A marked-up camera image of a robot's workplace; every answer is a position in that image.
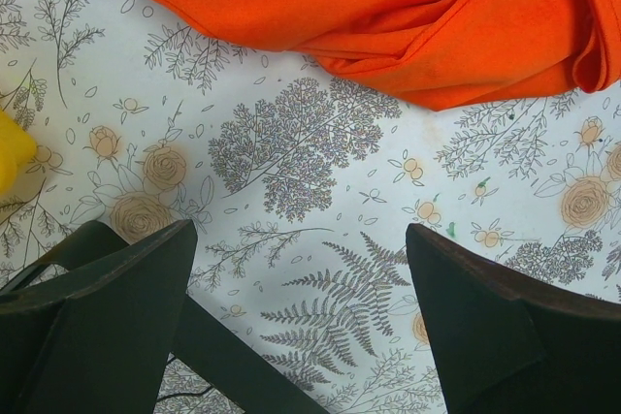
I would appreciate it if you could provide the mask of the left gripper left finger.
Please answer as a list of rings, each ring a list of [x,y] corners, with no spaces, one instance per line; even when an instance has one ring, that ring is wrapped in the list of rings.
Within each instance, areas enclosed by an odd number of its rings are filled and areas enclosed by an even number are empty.
[[[5,413],[149,413],[170,357],[247,413],[319,404],[186,292],[197,244],[177,221],[134,244],[89,221],[1,290]]]

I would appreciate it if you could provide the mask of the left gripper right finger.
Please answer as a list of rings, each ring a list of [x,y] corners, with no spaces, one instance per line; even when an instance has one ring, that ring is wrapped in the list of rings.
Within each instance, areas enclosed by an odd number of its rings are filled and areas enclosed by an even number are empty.
[[[620,306],[409,225],[416,297],[450,413],[617,413]]]

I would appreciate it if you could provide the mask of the orange t shirt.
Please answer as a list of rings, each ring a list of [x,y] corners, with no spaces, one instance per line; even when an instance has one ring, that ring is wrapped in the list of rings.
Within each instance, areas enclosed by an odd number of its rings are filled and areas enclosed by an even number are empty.
[[[153,1],[207,37],[304,53],[434,111],[620,78],[620,0]]]

